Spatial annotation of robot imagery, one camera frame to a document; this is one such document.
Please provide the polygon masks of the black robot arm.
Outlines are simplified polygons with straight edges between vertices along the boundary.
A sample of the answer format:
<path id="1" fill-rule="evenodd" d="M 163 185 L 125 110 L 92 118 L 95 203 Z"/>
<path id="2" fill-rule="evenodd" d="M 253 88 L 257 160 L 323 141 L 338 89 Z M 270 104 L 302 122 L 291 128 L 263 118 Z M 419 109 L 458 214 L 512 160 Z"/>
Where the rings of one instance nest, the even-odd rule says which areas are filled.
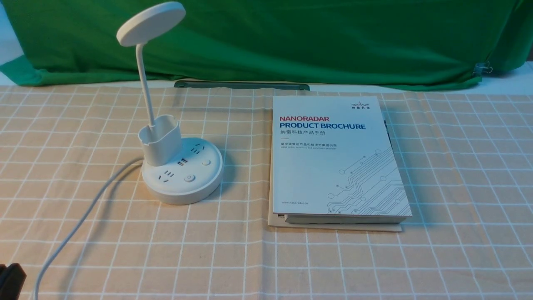
<path id="1" fill-rule="evenodd" d="M 0 265 L 0 300 L 18 300 L 27 275 L 21 264 Z"/>

